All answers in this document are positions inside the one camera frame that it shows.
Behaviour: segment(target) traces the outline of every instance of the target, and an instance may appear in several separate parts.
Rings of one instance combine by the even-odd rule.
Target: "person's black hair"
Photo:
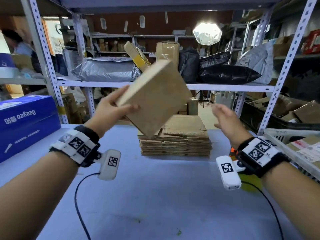
[[[17,32],[13,31],[12,29],[2,29],[2,34],[14,40],[17,43],[23,42],[23,39],[21,38],[21,36]]]

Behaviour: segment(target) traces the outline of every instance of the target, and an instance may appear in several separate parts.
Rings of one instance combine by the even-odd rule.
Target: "forearm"
[[[50,152],[1,187],[1,239],[36,239],[77,171],[72,159]]]
[[[273,168],[262,184],[305,239],[320,236],[320,185],[287,162]]]

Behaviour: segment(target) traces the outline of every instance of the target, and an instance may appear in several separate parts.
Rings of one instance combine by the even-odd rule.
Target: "white tabletop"
[[[60,129],[0,163],[0,186],[44,156],[50,143],[66,130]],[[280,239],[275,216],[260,193],[224,189],[214,161],[229,153],[230,144],[220,130],[210,130],[209,136],[213,150],[206,161],[184,161],[182,157],[157,160],[141,156],[136,128],[117,125],[108,131],[100,140],[99,151],[121,151],[117,177],[102,181],[91,176],[78,191],[79,210],[92,240]],[[95,163],[79,169],[38,240],[87,239],[75,210],[74,193],[79,181],[99,168]],[[301,240],[279,206],[269,198],[285,239]]]

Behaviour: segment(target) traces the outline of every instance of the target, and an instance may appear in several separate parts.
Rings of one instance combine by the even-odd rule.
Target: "flattened cardboard stack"
[[[138,138],[143,156],[209,157],[212,149],[207,129],[197,115],[174,115],[153,137],[138,132]]]

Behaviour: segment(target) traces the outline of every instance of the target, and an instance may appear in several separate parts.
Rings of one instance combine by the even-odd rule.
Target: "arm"
[[[212,112],[234,149],[252,137],[237,115],[222,104],[214,104]],[[320,185],[303,175],[290,163],[283,162],[262,177],[262,184],[279,204],[289,220],[306,239],[320,236]]]
[[[101,138],[137,105],[113,106],[128,86],[99,103],[85,126]],[[0,236],[3,240],[36,239],[78,171],[78,165],[60,152],[50,152],[0,188]]]

